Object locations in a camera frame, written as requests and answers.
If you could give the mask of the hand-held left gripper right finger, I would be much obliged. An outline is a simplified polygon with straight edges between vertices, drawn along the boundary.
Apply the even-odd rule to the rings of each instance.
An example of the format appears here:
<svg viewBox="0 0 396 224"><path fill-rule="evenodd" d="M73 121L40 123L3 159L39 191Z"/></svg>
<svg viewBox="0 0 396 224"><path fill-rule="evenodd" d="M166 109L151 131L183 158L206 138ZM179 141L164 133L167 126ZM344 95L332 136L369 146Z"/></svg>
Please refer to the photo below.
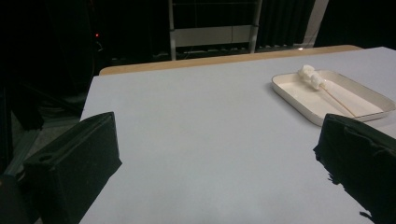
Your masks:
<svg viewBox="0 0 396 224"><path fill-rule="evenodd" d="M396 139L356 119L325 116L316 160L374 224L396 224Z"/></svg>

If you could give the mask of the white marshmallow piece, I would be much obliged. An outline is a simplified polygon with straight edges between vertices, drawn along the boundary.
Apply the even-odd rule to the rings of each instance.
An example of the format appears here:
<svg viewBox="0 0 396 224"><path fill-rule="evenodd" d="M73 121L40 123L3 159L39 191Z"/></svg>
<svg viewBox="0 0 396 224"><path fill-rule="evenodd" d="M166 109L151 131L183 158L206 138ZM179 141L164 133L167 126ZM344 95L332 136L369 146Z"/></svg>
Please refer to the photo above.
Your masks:
<svg viewBox="0 0 396 224"><path fill-rule="evenodd" d="M324 79L320 75L312 75L310 81L312 87L316 90L321 88L324 84Z"/></svg>
<svg viewBox="0 0 396 224"><path fill-rule="evenodd" d="M315 68L309 64L303 65L297 72L299 77L303 80L308 80L311 74L315 71Z"/></svg>

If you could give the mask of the grey metal stand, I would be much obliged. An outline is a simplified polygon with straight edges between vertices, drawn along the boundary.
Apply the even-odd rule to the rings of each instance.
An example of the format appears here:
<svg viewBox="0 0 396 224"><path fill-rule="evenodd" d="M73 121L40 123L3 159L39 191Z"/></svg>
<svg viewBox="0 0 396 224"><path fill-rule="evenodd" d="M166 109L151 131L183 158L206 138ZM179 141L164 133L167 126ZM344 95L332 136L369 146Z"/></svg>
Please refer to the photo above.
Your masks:
<svg viewBox="0 0 396 224"><path fill-rule="evenodd" d="M253 0L252 22L249 25L229 25L215 27L194 27L177 29L174 20L174 0L167 0L170 56L177 59L177 48L197 47L208 45L225 45L248 43L248 52L254 53L260 28L262 0Z"/></svg>

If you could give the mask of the pale blue table board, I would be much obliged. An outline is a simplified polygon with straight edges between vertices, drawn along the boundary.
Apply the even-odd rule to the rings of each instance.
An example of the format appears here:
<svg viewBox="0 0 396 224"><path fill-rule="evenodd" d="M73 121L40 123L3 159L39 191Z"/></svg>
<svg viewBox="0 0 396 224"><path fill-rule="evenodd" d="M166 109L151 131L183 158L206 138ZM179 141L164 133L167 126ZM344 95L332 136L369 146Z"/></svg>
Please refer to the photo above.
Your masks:
<svg viewBox="0 0 396 224"><path fill-rule="evenodd" d="M272 89L305 64L396 101L386 48L96 77L83 114L114 113L121 165L81 224L371 224Z"/></svg>

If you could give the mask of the white rectangular tray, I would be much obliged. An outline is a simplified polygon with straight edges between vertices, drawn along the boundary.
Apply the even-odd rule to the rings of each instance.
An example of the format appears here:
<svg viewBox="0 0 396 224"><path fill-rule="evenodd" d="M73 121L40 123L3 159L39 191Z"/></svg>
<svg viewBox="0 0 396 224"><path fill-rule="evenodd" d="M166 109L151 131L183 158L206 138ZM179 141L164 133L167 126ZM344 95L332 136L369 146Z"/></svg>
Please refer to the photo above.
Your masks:
<svg viewBox="0 0 396 224"><path fill-rule="evenodd" d="M329 70L318 70L326 89L355 113L361 122L382 119L396 111L396 103L359 82ZM321 126L326 114L352 116L322 88L314 89L297 73L272 77L273 90L312 123Z"/></svg>

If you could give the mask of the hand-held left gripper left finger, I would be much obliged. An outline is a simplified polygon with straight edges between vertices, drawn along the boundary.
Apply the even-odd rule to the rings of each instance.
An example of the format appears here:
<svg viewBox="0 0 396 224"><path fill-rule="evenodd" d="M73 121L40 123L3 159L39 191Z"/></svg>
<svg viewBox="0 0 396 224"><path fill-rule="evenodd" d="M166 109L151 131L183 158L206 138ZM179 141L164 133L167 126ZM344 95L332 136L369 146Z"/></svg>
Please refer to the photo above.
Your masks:
<svg viewBox="0 0 396 224"><path fill-rule="evenodd" d="M112 112L84 119L23 164L44 224L78 224L120 166Z"/></svg>

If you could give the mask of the wooden table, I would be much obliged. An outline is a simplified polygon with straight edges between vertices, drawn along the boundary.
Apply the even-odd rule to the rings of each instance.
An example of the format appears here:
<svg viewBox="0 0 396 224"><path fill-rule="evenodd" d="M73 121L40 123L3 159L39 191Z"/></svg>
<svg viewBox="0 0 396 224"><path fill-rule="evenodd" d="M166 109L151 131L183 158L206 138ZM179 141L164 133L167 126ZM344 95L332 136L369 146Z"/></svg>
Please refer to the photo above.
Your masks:
<svg viewBox="0 0 396 224"><path fill-rule="evenodd" d="M312 48L312 49L287 49L287 50L270 51L270 52L237 54L237 55L186 59L186 60L166 61L166 62L156 62L156 63L115 65L115 66L109 66L103 68L100 71L99 75L105 76L105 75L116 75L116 74L133 73L133 72L213 65L213 64L221 64L221 63L239 63L239 62L277 59L277 58L285 58L285 57L310 56L317 54L352 51L352 50L361 50L361 48L353 45L340 45L340 46L320 47L320 48Z"/></svg>

